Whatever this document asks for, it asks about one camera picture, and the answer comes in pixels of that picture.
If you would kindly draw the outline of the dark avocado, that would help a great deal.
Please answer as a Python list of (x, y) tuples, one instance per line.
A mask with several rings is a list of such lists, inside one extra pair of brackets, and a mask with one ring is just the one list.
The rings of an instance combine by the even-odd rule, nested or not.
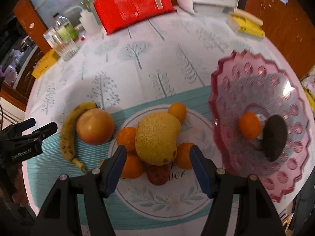
[(269, 161), (279, 158), (287, 139), (288, 129), (284, 119), (277, 114), (271, 116), (264, 125), (262, 139), (262, 151)]

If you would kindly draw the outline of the clear glass cup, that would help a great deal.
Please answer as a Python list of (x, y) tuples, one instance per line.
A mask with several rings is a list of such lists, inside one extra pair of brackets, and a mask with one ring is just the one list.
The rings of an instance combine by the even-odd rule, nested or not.
[(79, 51), (79, 48), (71, 38), (63, 41), (58, 36), (53, 36), (53, 40), (55, 42), (53, 49), (64, 61), (70, 60)]

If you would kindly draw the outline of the yellow spotted banana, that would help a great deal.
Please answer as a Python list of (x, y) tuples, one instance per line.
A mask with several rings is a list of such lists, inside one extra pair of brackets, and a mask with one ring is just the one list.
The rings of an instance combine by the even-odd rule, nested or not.
[(75, 154), (76, 123), (83, 113), (94, 108), (97, 108), (94, 102), (83, 102), (77, 105), (66, 116), (60, 131), (60, 151), (62, 156), (65, 160), (77, 166), (83, 173), (87, 173), (85, 165), (77, 159)]

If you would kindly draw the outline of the white squeeze bottle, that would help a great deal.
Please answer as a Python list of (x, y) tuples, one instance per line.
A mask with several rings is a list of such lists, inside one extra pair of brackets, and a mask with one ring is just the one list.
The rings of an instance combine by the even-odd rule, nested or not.
[(100, 32), (99, 19), (93, 12), (83, 9), (80, 12), (80, 23), (88, 35), (95, 35)]

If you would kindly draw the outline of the orange tangerine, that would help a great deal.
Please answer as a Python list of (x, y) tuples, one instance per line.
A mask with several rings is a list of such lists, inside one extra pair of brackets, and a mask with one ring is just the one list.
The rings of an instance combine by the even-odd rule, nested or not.
[(117, 145), (125, 146), (127, 152), (135, 151), (135, 134), (136, 128), (134, 127), (124, 127), (118, 132)]
[(194, 143), (186, 142), (177, 146), (177, 157), (175, 162), (179, 168), (186, 170), (192, 169), (190, 161), (190, 148), (194, 145)]
[(132, 180), (139, 178), (143, 173), (145, 173), (145, 166), (142, 160), (138, 156), (128, 152), (127, 160), (124, 164), (120, 178)]
[(238, 120), (238, 126), (242, 136), (248, 140), (256, 139), (262, 131), (260, 121), (253, 112), (244, 113)]
[(187, 109), (182, 103), (174, 103), (169, 107), (168, 113), (175, 116), (182, 124), (186, 119)]

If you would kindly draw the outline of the green label bottle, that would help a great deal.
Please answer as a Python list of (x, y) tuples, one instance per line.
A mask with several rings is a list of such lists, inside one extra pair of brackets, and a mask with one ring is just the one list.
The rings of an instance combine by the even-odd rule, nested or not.
[(63, 41), (69, 41), (70, 38), (76, 41), (78, 36), (77, 31), (71, 24), (68, 18), (56, 13), (53, 18), (55, 19), (55, 30)]

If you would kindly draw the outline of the pink glass fruit bowl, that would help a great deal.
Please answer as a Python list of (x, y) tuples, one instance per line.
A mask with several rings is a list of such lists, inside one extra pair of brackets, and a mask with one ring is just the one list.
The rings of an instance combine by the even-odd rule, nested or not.
[(233, 51), (211, 75), (214, 140), (228, 172), (255, 174), (274, 202), (294, 191), (310, 156), (310, 120), (297, 87), (272, 60)]

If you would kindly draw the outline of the orange tangerine top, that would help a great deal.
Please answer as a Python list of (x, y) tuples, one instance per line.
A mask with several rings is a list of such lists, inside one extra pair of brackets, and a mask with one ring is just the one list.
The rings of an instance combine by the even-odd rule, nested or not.
[(182, 103), (174, 103), (169, 107), (168, 113), (175, 116), (182, 124), (186, 119), (187, 109)]

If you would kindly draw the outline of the orange tangerine bottom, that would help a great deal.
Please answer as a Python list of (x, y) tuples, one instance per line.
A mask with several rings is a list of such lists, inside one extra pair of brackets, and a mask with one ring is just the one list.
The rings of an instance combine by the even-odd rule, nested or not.
[(143, 173), (145, 173), (145, 166), (142, 160), (138, 156), (128, 152), (127, 160), (124, 164), (120, 178), (132, 180), (139, 178)]

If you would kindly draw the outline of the red snack package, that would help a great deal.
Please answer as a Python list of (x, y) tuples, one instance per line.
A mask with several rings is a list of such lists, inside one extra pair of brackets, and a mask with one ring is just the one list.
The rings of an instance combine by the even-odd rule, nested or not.
[(95, 0), (94, 8), (108, 35), (174, 11), (171, 0)]

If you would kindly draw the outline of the yellow tissue pack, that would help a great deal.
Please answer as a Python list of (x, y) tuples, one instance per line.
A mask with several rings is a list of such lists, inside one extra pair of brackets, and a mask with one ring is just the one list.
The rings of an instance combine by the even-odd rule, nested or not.
[(264, 30), (258, 24), (249, 19), (230, 14), (226, 22), (236, 34), (256, 37), (259, 39), (263, 39), (265, 37)]

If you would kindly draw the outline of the small white box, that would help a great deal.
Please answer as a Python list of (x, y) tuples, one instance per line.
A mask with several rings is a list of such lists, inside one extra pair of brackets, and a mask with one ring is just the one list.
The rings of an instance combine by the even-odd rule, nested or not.
[(56, 49), (58, 44), (60, 43), (59, 41), (59, 36), (56, 30), (53, 27), (50, 27), (44, 34), (43, 34), (44, 39), (46, 42), (50, 45), (52, 49)]

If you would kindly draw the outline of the small red apple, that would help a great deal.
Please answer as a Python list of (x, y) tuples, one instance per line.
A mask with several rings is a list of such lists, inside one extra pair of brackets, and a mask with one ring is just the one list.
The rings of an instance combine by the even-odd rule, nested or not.
[(146, 175), (151, 184), (161, 186), (168, 181), (170, 169), (168, 166), (149, 165), (146, 169)]

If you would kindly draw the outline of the yellow cardboard box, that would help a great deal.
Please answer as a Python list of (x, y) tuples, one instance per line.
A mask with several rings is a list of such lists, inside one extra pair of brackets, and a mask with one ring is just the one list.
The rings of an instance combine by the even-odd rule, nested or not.
[(59, 58), (60, 56), (54, 49), (49, 50), (49, 52), (36, 63), (32, 76), (36, 79), (40, 78), (42, 74), (44, 74), (59, 60)]

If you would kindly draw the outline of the red yellow apple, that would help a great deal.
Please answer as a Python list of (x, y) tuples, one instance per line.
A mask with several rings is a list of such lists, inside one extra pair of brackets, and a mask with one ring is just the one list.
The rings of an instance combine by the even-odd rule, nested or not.
[(76, 132), (86, 144), (98, 146), (107, 143), (114, 133), (114, 119), (105, 110), (94, 108), (77, 120)]

